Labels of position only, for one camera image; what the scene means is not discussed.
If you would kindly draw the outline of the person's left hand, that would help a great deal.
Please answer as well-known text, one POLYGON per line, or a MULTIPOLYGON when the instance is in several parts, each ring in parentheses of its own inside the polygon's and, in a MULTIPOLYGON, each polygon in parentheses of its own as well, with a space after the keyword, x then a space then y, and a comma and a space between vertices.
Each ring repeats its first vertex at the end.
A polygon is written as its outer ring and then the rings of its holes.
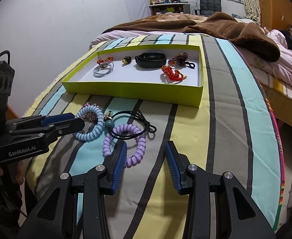
POLYGON ((13 183, 22 185, 24 183, 24 162, 19 161, 11 163, 5 167, 5 170, 0 167, 0 176, 6 174, 9 175, 13 183))

